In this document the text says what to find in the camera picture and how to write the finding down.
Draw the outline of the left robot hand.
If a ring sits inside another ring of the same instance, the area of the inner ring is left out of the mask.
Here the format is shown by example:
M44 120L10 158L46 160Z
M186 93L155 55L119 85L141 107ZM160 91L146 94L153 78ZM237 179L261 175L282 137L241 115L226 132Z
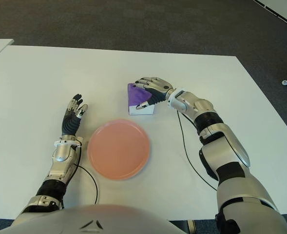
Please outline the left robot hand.
M81 94L76 94L69 102L61 125L61 134L75 136L82 119L88 110L87 104L82 104Z

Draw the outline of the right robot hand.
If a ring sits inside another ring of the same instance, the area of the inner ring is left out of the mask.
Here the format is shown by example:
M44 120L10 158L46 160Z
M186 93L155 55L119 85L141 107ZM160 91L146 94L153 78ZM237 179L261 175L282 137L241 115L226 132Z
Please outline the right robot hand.
M157 77L143 77L137 80L133 84L133 87L140 88L151 94L151 97L148 100L137 105L137 110L166 101L170 94L175 90L170 83Z

